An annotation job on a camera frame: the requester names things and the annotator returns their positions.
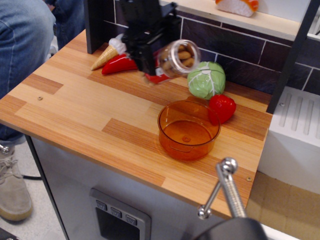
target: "black cable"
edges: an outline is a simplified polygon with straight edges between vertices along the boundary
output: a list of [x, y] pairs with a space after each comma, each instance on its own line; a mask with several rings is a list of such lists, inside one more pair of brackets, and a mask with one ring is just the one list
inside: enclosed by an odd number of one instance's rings
[[40, 176], [22, 175], [22, 177], [23, 177], [24, 179], [28, 179], [28, 180], [37, 180], [37, 181], [42, 180], [42, 178], [41, 178]]

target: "tile backsplash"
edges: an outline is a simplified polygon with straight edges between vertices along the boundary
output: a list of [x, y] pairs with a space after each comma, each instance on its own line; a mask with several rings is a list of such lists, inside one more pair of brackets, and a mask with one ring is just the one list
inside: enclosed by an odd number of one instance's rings
[[320, 95], [320, 41], [304, 41], [287, 86]]
[[[108, 42], [127, 29], [120, 2], [103, 1], [104, 41]], [[223, 22], [177, 11], [182, 39], [197, 44], [202, 61], [221, 64], [226, 80], [272, 94], [281, 74], [292, 41], [240, 28]], [[320, 48], [307, 39], [289, 78], [288, 86], [320, 94]]]

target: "floor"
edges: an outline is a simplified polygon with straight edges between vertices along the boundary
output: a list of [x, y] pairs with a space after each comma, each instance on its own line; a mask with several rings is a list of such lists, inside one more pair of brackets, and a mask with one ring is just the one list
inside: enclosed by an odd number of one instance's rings
[[258, 172], [249, 217], [300, 240], [320, 239], [320, 195]]
[[[27, 142], [17, 145], [15, 149], [21, 174], [40, 176]], [[0, 228], [21, 240], [65, 240], [44, 183], [41, 180], [24, 181], [33, 204], [31, 216], [19, 222], [0, 217]]]

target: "wood grain surface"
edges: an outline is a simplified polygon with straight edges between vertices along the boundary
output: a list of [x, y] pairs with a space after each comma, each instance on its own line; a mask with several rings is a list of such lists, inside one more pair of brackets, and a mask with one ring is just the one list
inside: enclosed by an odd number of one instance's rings
[[[253, 185], [247, 178], [255, 178], [272, 119], [271, 96], [227, 82], [224, 94], [237, 109], [213, 150], [198, 161], [174, 160], [159, 142], [157, 119], [165, 105], [191, 96], [186, 78], [152, 85], [135, 70], [103, 76], [90, 67], [106, 45], [88, 54], [86, 43], [82, 32], [2, 98], [0, 122], [194, 206], [217, 183], [216, 164], [233, 157], [246, 205]], [[230, 216], [222, 191], [211, 207]]]

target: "silver knob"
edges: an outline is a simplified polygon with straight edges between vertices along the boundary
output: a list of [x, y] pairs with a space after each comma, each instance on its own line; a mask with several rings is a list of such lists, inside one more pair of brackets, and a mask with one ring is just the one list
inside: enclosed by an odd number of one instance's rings
[[210, 217], [210, 206], [218, 195], [220, 188], [223, 189], [223, 193], [232, 217], [247, 217], [237, 186], [232, 177], [232, 174], [234, 174], [237, 169], [238, 163], [232, 157], [226, 157], [221, 161], [221, 163], [216, 165], [218, 182], [216, 183], [206, 204], [201, 205], [198, 208], [198, 216], [200, 219], [207, 219]]
[[7, 147], [7, 146], [0, 145], [0, 150], [4, 155], [7, 155], [9, 153], [9, 151], [10, 151], [10, 148]]

